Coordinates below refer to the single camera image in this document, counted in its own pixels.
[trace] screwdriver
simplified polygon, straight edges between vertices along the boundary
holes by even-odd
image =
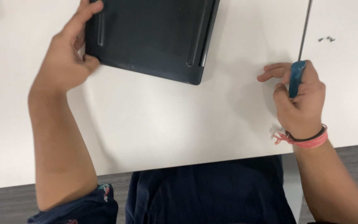
[[[303,31],[303,35],[302,35],[301,49],[299,51],[298,61],[295,62],[294,64],[292,64],[292,66],[291,66],[291,78],[290,78],[290,90],[289,90],[290,98],[295,98],[298,95],[298,88],[299,88],[299,85],[301,84],[303,71],[306,67],[306,62],[301,61],[301,57],[302,57],[303,46],[305,43],[307,25],[309,23],[310,10],[311,10],[312,3],[313,3],[313,0],[309,0],[309,6],[307,7],[306,21],[305,21],[305,27],[304,27],[304,31]]]

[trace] hand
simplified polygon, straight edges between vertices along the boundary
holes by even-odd
[[[282,82],[275,86],[273,94],[278,121],[294,138],[303,140],[311,138],[321,131],[325,84],[319,80],[311,61],[306,61],[298,95],[290,99],[285,84],[290,81],[291,65],[291,63],[267,65],[264,67],[265,73],[259,75],[257,80],[265,82],[273,77],[282,78]]]
[[[93,14],[102,11],[101,0],[90,4],[81,0],[77,13],[66,24],[62,32],[52,38],[47,55],[31,88],[34,90],[66,94],[77,87],[99,67],[95,57],[78,54],[84,45],[85,23]]]

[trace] blue screwdriver handle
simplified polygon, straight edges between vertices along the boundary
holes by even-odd
[[[290,78],[290,98],[295,98],[298,95],[298,88],[302,81],[302,74],[306,67],[305,61],[298,61],[291,66]]]

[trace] laptop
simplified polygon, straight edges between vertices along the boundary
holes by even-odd
[[[103,65],[201,83],[219,0],[103,2],[86,25],[87,54]]]

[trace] black bracelet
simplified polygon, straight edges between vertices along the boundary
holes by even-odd
[[[292,138],[293,141],[303,142],[303,141],[310,141],[310,140],[316,139],[316,138],[320,137],[324,132],[325,132],[325,126],[323,125],[323,128],[321,129],[321,131],[320,131],[317,135],[315,135],[315,136],[313,136],[313,137],[311,137],[311,138],[308,138],[308,139],[300,140],[300,139],[294,138],[294,137],[291,135],[291,133],[288,132],[288,134],[290,135],[290,137]]]

